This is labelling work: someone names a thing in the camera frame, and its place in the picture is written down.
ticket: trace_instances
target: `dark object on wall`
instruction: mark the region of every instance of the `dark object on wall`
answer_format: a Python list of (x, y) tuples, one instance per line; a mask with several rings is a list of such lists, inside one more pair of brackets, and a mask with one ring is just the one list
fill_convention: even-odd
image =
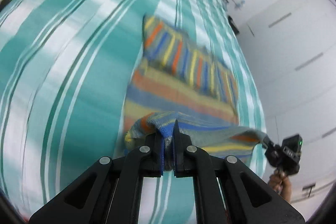
[(316, 182), (312, 183), (311, 185), (307, 185), (307, 186), (304, 186), (302, 188), (302, 191), (305, 191), (305, 190), (308, 190), (309, 189), (309, 194), (308, 194), (308, 197), (310, 197), (310, 194), (311, 194), (311, 190), (316, 186)]
[[(137, 224), (143, 178), (163, 173), (162, 141), (160, 133), (150, 134), (144, 146), (126, 157), (102, 157), (34, 213), (29, 224)], [(221, 159), (193, 146), (190, 136), (180, 133), (177, 121), (172, 144), (174, 175), (194, 181), (198, 224), (305, 223), (235, 156)]]
[(319, 208), (307, 221), (308, 224), (335, 223), (336, 218), (336, 183), (330, 189), (328, 195)]
[(288, 176), (298, 173), (302, 147), (302, 138), (299, 134), (283, 139), (281, 146), (274, 144), (266, 136), (263, 146), (267, 149), (265, 156), (271, 166), (285, 172)]
[(227, 19), (229, 20), (230, 27), (232, 28), (234, 34), (238, 35), (239, 34), (239, 30), (238, 30), (237, 26), (235, 25), (235, 23), (233, 22), (232, 17), (228, 16)]

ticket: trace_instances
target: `folded towel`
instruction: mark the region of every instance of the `folded towel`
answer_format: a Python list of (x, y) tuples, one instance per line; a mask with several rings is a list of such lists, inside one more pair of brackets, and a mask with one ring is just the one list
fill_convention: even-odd
[(198, 48), (183, 30), (154, 16), (144, 17), (143, 41), (143, 58), (127, 87), (124, 104), (126, 148), (144, 143), (145, 124), (164, 128), (164, 169), (171, 170), (172, 127), (176, 119), (179, 124), (182, 119), (180, 129), (192, 137), (194, 145), (214, 156), (234, 154), (249, 163), (259, 138), (235, 139), (228, 133), (232, 130), (227, 131), (239, 124), (238, 93), (224, 62)]
[(191, 137), (193, 145), (221, 158), (235, 155), (247, 166), (250, 165), (254, 146), (265, 137), (264, 133), (246, 127), (217, 126), (179, 112), (157, 112), (135, 122), (125, 136), (126, 147), (131, 150), (141, 146), (147, 135), (158, 132), (163, 137), (162, 170), (172, 170), (175, 121), (178, 121), (180, 132)]

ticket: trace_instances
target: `white cabinet door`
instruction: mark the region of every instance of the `white cabinet door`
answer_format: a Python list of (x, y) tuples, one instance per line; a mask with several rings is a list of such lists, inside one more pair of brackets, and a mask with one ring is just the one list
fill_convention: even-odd
[(305, 143), (336, 131), (336, 87), (314, 100), (277, 116), (279, 139), (300, 133)]
[(258, 86), (266, 117), (278, 116), (304, 105), (336, 86), (336, 46), (306, 67)]
[(237, 38), (256, 85), (281, 78), (326, 51), (336, 42), (335, 22), (336, 8), (329, 0), (280, 0), (249, 20)]

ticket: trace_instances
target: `teal striped bedsheet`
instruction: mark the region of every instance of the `teal striped bedsheet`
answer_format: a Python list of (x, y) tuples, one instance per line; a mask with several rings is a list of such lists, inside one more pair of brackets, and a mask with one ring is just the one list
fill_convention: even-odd
[[(26, 218), (101, 156), (123, 155), (123, 102), (142, 18), (185, 30), (234, 73), (240, 125), (265, 132), (222, 0), (12, 0), (0, 12), (0, 187)], [(260, 146), (253, 152), (259, 176)], [(192, 179), (145, 179), (139, 223), (194, 223)]]

